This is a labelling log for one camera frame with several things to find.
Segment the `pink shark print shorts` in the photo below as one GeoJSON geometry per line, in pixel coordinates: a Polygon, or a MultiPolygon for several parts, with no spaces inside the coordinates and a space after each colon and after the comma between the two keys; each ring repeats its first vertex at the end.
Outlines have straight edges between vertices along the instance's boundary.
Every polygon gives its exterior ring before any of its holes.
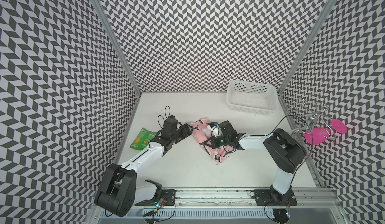
{"type": "Polygon", "coordinates": [[[199,119],[196,122],[190,122],[188,125],[192,128],[192,136],[198,142],[212,160],[216,163],[223,163],[232,153],[235,148],[219,141],[216,143],[219,125],[210,121],[208,118],[199,119]]]}

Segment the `white perforated plastic basket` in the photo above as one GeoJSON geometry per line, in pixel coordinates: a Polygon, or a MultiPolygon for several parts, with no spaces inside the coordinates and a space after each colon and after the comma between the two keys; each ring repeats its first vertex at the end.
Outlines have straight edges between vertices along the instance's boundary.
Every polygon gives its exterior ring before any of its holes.
{"type": "Polygon", "coordinates": [[[234,111],[269,115],[279,109],[277,89],[269,84],[231,80],[226,103],[234,111]]]}

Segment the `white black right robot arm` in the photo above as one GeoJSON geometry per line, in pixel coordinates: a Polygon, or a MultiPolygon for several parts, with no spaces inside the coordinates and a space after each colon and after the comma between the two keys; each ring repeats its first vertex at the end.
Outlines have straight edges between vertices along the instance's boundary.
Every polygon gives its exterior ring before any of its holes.
{"type": "Polygon", "coordinates": [[[276,127],[264,135],[238,133],[229,121],[219,125],[210,123],[207,140],[202,142],[204,148],[223,150],[231,154],[237,150],[265,150],[277,165],[277,172],[270,189],[259,199],[264,204],[287,205],[294,197],[292,182],[297,169],[305,160],[306,149],[285,130],[276,127]]]}

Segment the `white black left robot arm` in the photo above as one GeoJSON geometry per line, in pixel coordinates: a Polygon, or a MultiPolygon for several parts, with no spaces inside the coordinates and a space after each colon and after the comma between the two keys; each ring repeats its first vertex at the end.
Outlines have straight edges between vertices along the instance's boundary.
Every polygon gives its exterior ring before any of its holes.
{"type": "Polygon", "coordinates": [[[173,145],[192,135],[193,127],[181,124],[173,115],[166,118],[149,144],[139,154],[122,164],[107,167],[96,192],[94,203],[105,211],[124,217],[133,205],[141,202],[159,203],[161,184],[145,179],[142,172],[154,168],[173,145]]]}

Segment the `green snack bag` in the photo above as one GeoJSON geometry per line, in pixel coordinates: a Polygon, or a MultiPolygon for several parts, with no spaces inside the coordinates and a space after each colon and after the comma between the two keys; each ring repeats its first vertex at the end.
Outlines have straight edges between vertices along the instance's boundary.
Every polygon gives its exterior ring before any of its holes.
{"type": "Polygon", "coordinates": [[[137,137],[131,143],[130,148],[134,150],[144,150],[150,141],[155,137],[156,132],[149,131],[142,128],[138,133],[137,137]]]}

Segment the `pink plastic wine glass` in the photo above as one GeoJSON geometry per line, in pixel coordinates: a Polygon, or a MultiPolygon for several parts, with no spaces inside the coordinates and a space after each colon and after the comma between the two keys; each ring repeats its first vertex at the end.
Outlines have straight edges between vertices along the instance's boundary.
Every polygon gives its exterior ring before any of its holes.
{"type": "Polygon", "coordinates": [[[327,140],[336,139],[336,134],[346,134],[346,125],[338,120],[332,119],[326,128],[317,127],[304,133],[305,140],[311,145],[319,145],[327,140]]]}

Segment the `aluminium front rail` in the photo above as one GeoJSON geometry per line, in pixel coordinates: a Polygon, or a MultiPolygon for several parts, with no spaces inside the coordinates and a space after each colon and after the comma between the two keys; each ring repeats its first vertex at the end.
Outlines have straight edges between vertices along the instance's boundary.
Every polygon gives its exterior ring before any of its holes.
{"type": "MultiPolygon", "coordinates": [[[[257,206],[252,198],[252,191],[266,188],[166,188],[175,189],[174,206],[165,206],[161,202],[161,210],[174,209],[242,209],[242,208],[342,208],[336,193],[330,188],[293,188],[297,206],[257,206]]],[[[154,210],[155,207],[133,205],[129,212],[135,209],[154,210]]]]}

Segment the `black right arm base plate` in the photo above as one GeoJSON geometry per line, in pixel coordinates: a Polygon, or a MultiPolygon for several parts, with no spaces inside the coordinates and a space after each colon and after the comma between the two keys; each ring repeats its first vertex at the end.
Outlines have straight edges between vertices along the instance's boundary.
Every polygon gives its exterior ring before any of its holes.
{"type": "Polygon", "coordinates": [[[257,206],[297,206],[298,202],[292,188],[286,194],[275,189],[256,189],[252,191],[252,198],[257,206]]]}

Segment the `aluminium corner post left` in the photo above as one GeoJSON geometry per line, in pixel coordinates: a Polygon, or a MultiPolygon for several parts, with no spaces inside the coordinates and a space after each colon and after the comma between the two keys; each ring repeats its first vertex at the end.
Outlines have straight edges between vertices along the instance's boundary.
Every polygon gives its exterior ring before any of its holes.
{"type": "Polygon", "coordinates": [[[129,81],[131,82],[135,92],[139,96],[141,96],[142,92],[141,92],[141,90],[140,90],[140,88],[139,88],[139,86],[135,80],[135,77],[134,77],[134,75],[130,69],[130,66],[129,66],[128,61],[127,61],[127,59],[123,53],[123,50],[122,50],[122,48],[118,42],[118,39],[114,34],[112,26],[111,26],[110,22],[108,21],[108,18],[105,14],[105,11],[102,7],[101,2],[99,0],[89,0],[89,1],[90,1],[90,4],[93,6],[93,8],[94,8],[94,10],[95,10],[100,22],[101,22],[101,25],[104,28],[105,33],[108,36],[108,38],[112,44],[112,47],[114,48],[114,50],[115,50],[115,52],[116,52],[116,54],[120,60],[120,63],[122,64],[122,66],[126,72],[126,75],[129,79],[129,81]]]}

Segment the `aluminium corner post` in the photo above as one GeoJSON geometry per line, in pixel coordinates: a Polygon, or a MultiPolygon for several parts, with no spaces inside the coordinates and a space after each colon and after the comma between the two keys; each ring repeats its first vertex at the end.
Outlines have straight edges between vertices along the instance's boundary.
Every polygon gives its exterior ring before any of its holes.
{"type": "Polygon", "coordinates": [[[89,1],[90,1],[90,4],[93,6],[93,8],[94,8],[94,10],[95,10],[100,22],[101,22],[101,25],[104,28],[105,33],[108,36],[108,38],[112,44],[112,47],[114,48],[114,50],[115,50],[115,52],[116,52],[116,54],[120,60],[120,63],[122,64],[122,66],[126,72],[126,75],[129,79],[129,81],[131,82],[135,92],[139,96],[141,96],[142,92],[141,92],[141,90],[140,90],[140,88],[139,88],[139,86],[135,80],[135,77],[134,77],[134,75],[130,69],[130,66],[129,66],[128,61],[127,61],[127,59],[123,53],[123,50],[122,50],[122,48],[118,42],[118,39],[114,34],[112,26],[111,26],[110,22],[108,21],[108,18],[105,14],[105,11],[102,7],[101,2],[99,0],[89,0],[89,1]]]}
{"type": "Polygon", "coordinates": [[[327,21],[328,16],[330,15],[332,9],[334,8],[336,2],[338,0],[327,0],[324,7],[320,11],[320,15],[318,16],[317,20],[315,21],[314,26],[312,27],[307,39],[304,41],[303,46],[301,47],[297,57],[295,58],[290,70],[288,71],[286,77],[284,78],[281,86],[278,89],[278,95],[281,96],[287,86],[289,85],[290,81],[294,77],[297,69],[301,65],[302,61],[304,60],[308,50],[312,46],[312,43],[316,39],[319,31],[321,30],[324,23],[327,21]]]}

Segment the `aluminium corner post right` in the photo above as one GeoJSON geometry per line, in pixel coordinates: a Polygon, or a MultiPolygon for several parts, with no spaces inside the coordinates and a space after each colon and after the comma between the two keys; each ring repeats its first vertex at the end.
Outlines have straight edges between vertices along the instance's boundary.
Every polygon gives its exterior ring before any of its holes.
{"type": "Polygon", "coordinates": [[[314,26],[312,27],[307,39],[304,41],[303,46],[301,47],[297,57],[295,58],[290,70],[288,71],[286,77],[284,78],[281,86],[278,89],[278,95],[281,96],[287,86],[289,85],[290,81],[294,77],[297,69],[301,65],[302,61],[304,60],[308,50],[312,46],[312,43],[316,39],[319,31],[321,30],[324,23],[327,21],[328,16],[330,15],[332,9],[334,8],[336,2],[338,0],[327,0],[324,7],[320,11],[320,15],[318,16],[317,20],[315,21],[314,26]]]}

